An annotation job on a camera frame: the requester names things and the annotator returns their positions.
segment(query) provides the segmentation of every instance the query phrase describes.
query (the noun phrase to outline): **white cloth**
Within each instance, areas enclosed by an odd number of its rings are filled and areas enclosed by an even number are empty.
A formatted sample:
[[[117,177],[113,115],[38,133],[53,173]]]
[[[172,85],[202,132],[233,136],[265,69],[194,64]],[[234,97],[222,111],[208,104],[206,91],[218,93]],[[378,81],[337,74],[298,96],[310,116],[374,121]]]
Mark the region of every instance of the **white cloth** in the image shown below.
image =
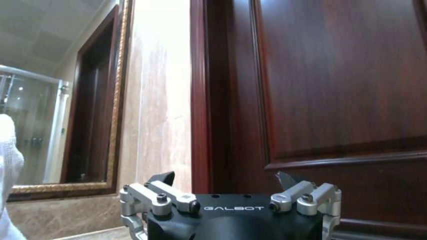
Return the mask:
[[[25,240],[10,221],[5,208],[22,165],[23,157],[15,148],[13,120],[7,115],[0,114],[0,240]]]

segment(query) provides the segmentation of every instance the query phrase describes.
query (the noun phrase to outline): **silver metal bracket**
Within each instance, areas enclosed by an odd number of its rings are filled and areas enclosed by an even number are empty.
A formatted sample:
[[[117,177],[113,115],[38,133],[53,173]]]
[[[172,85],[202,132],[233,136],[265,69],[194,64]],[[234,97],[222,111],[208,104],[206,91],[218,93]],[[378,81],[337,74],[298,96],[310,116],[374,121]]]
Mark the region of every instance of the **silver metal bracket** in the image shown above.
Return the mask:
[[[309,181],[300,181],[294,184],[288,190],[280,193],[274,193],[270,195],[270,202],[268,208],[274,213],[288,212],[292,209],[292,203],[297,200],[297,198],[310,193],[314,189],[314,184]]]
[[[313,216],[322,213],[321,239],[329,240],[332,230],[340,224],[341,190],[329,183],[322,183],[310,193],[296,200],[296,210],[300,214]]]
[[[149,182],[149,187],[154,188],[157,193],[164,193],[170,198],[172,204],[180,212],[196,214],[200,209],[200,203],[197,202],[196,195],[192,193],[184,193],[174,187],[166,185],[161,181]]]
[[[138,213],[152,212],[156,216],[165,216],[172,211],[172,201],[164,194],[157,194],[144,185],[133,183],[120,190],[121,223],[128,227],[133,240],[146,240],[144,224]]]

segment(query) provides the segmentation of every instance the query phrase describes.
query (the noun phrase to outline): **marble countertop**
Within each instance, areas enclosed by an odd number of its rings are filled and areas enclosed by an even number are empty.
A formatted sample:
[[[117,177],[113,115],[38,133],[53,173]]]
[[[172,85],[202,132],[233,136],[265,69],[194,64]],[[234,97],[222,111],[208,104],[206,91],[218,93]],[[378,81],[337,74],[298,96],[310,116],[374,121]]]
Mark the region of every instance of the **marble countertop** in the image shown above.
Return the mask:
[[[129,230],[120,226],[101,231],[87,232],[79,235],[57,238],[55,240],[132,240]]]

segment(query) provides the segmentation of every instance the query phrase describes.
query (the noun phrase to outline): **beige wall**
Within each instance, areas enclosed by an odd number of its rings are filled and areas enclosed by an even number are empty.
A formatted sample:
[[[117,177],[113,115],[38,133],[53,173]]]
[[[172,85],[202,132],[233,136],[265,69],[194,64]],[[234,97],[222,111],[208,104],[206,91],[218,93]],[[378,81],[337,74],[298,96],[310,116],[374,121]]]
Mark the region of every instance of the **beige wall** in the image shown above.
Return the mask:
[[[136,180],[174,171],[173,186],[190,192],[189,0],[138,0],[140,115]]]
[[[189,0],[134,0],[129,42],[117,184],[173,170],[173,185],[190,192]],[[9,203],[7,209],[29,239],[121,225],[115,195]]]

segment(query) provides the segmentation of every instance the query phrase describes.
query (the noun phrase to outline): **white ceiling tile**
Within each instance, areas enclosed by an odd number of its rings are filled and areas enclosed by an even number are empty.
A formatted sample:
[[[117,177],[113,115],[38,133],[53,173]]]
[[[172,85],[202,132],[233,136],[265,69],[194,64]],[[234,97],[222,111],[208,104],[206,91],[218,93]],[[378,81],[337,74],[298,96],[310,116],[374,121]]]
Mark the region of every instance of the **white ceiling tile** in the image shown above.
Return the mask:
[[[51,0],[19,0],[27,5],[31,5],[37,9],[46,10],[49,8]]]
[[[30,55],[23,63],[23,70],[50,77],[57,65],[55,62]]]
[[[98,9],[103,0],[79,0],[93,11]]]
[[[0,55],[0,64],[11,68],[22,69],[23,63],[18,61],[11,61],[7,58],[2,58]]]
[[[39,29],[43,11],[19,0],[1,0],[0,30],[33,40]]]
[[[45,11],[39,28],[73,41],[91,20],[94,11],[77,0],[54,0]]]
[[[0,54],[1,59],[14,63],[25,61],[25,57],[30,51],[31,42],[0,31]]]
[[[47,32],[41,31],[31,45],[30,53],[53,62],[59,62],[71,42]]]

